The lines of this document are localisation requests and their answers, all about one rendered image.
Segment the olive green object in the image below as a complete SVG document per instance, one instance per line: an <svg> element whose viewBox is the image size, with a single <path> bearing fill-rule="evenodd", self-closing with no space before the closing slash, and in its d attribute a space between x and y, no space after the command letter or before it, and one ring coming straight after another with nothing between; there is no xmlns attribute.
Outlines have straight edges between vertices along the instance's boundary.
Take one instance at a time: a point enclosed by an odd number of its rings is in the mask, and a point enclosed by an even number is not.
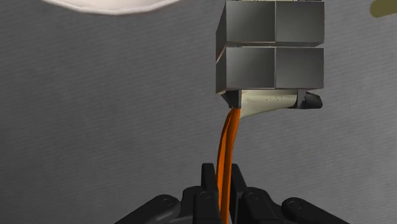
<svg viewBox="0 0 397 224"><path fill-rule="evenodd" d="M397 0L374 0L370 5L370 14L374 18L397 13Z"/></svg>

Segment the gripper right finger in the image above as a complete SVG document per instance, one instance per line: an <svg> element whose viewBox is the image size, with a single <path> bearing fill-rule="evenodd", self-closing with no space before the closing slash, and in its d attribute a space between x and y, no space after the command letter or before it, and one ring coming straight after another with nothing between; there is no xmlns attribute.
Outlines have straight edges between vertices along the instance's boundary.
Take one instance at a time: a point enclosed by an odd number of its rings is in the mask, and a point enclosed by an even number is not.
<svg viewBox="0 0 397 224"><path fill-rule="evenodd" d="M237 164L232 165L230 216L232 224L349 224L298 197L276 204L267 191L246 185Z"/></svg>

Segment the orange handled white kitchen tool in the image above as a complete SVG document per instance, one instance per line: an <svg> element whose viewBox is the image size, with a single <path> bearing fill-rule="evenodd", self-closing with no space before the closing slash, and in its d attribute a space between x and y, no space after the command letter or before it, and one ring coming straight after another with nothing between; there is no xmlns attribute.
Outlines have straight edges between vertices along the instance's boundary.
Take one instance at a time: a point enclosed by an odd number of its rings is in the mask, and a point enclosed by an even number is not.
<svg viewBox="0 0 397 224"><path fill-rule="evenodd" d="M224 224L229 220L232 157L239 121L245 117L277 109L320 109L319 95L306 90L233 90L222 97L230 112L223 125L216 164L219 211Z"/></svg>

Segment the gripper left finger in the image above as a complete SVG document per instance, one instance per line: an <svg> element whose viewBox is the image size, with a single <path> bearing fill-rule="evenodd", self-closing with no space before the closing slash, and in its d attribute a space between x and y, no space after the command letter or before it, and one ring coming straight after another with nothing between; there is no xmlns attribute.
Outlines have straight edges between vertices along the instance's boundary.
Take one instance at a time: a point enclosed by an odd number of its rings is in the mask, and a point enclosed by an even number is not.
<svg viewBox="0 0 397 224"><path fill-rule="evenodd" d="M181 200L157 195L115 224L222 224L214 165L202 164L201 185L185 188Z"/></svg>

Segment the white plate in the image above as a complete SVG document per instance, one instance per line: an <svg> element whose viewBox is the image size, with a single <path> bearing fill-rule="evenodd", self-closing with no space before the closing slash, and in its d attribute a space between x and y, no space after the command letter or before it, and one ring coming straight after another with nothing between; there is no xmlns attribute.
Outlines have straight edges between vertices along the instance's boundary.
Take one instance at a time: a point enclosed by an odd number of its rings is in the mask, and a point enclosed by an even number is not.
<svg viewBox="0 0 397 224"><path fill-rule="evenodd" d="M96 15L130 15L159 10L181 0L42 0L68 10Z"/></svg>

